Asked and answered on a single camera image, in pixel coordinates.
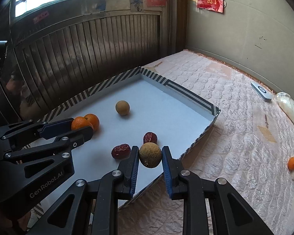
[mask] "blue gripper pad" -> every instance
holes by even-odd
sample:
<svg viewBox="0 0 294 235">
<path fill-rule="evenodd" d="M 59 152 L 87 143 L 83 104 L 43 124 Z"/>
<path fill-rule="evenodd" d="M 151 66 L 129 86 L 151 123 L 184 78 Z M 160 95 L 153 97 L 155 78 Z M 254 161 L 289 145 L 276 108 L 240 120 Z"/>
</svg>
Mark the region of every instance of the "blue gripper pad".
<svg viewBox="0 0 294 235">
<path fill-rule="evenodd" d="M 140 163 L 140 160 L 138 158 L 138 151 L 137 151 L 136 155 L 135 155 L 134 164 L 133 164 L 133 169 L 132 169 L 132 174 L 131 174 L 131 188 L 129 191 L 129 193 L 131 194 L 132 197 L 134 196 L 134 193 L 135 193 L 139 163 Z"/>
<path fill-rule="evenodd" d="M 73 118 L 68 118 L 50 124 L 45 124 L 39 135 L 41 138 L 51 139 L 63 133 L 69 132 L 71 131 L 72 121 Z"/>
<path fill-rule="evenodd" d="M 163 174 L 165 176 L 165 186 L 167 188 L 168 195 L 170 199 L 172 198 L 173 189 L 172 189 L 172 176 L 169 169 L 169 163 L 167 156 L 165 154 L 164 148 L 162 149 L 162 168 L 163 168 Z"/>
</svg>

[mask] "small orange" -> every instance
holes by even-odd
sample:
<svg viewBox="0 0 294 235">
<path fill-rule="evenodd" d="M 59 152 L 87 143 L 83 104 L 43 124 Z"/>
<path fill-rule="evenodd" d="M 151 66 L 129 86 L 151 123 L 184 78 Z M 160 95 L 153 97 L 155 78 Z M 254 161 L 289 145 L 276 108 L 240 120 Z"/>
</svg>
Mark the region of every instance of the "small orange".
<svg viewBox="0 0 294 235">
<path fill-rule="evenodd" d="M 92 129 L 94 129 L 93 125 L 89 121 L 87 121 L 86 118 L 77 117 L 73 120 L 73 122 L 71 124 L 71 129 L 77 130 L 77 129 L 83 128 L 85 126 L 90 126 Z"/>
<path fill-rule="evenodd" d="M 294 157 L 291 157 L 288 161 L 289 170 L 294 170 Z"/>
<path fill-rule="evenodd" d="M 87 121 L 89 121 L 93 127 L 94 127 L 94 131 L 97 131 L 99 128 L 99 119 L 96 115 L 94 114 L 87 114 L 86 116 L 84 116 L 84 118 L 87 119 Z"/>
</svg>

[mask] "tray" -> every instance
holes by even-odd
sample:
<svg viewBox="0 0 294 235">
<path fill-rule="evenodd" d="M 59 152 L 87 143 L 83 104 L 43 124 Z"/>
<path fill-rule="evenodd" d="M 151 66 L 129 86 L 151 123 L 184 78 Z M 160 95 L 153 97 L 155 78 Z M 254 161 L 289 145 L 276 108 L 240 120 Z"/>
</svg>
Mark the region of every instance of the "tray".
<svg viewBox="0 0 294 235">
<path fill-rule="evenodd" d="M 130 104 L 129 115 L 122 117 L 116 112 L 115 104 L 120 100 Z M 137 67 L 78 94 L 45 115 L 42 121 L 88 113 L 98 116 L 100 129 L 90 141 L 72 150 L 75 174 L 41 202 L 44 211 L 75 180 L 97 180 L 116 169 L 119 161 L 112 158 L 112 148 L 124 143 L 140 147 L 146 132 L 156 133 L 159 147 L 169 146 L 172 157 L 182 159 L 214 124 L 220 110 L 173 81 Z M 50 142 L 53 139 L 40 139 L 31 147 Z M 132 200 L 158 181 L 162 172 L 161 164 L 148 169 L 140 163 Z M 119 207 L 125 202 L 119 201 Z"/>
</svg>

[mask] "gray wall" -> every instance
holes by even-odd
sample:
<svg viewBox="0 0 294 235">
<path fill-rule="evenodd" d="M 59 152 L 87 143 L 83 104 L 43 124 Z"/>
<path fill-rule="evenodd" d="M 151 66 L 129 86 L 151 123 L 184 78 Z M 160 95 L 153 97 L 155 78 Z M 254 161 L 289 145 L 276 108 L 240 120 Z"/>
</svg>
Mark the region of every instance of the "gray wall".
<svg viewBox="0 0 294 235">
<path fill-rule="evenodd" d="M 187 48 L 238 67 L 294 99 L 294 11 L 285 0 L 225 0 L 224 13 L 189 1 Z"/>
</svg>

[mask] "white mattress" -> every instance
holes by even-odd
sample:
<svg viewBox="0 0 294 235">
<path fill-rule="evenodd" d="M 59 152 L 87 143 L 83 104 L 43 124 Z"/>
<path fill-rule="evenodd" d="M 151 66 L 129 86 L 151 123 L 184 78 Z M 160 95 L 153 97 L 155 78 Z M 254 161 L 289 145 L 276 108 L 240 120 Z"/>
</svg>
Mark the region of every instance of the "white mattress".
<svg viewBox="0 0 294 235">
<path fill-rule="evenodd" d="M 190 170 L 204 179 L 226 178 L 274 234 L 292 234 L 294 181 L 286 164 L 294 156 L 294 125 L 277 103 L 264 102 L 244 74 L 189 51 L 145 67 L 221 109 Z M 160 180 L 119 212 L 118 225 L 121 235 L 182 234 L 183 201 L 171 201 Z M 211 220 L 209 226 L 212 234 Z"/>
</svg>

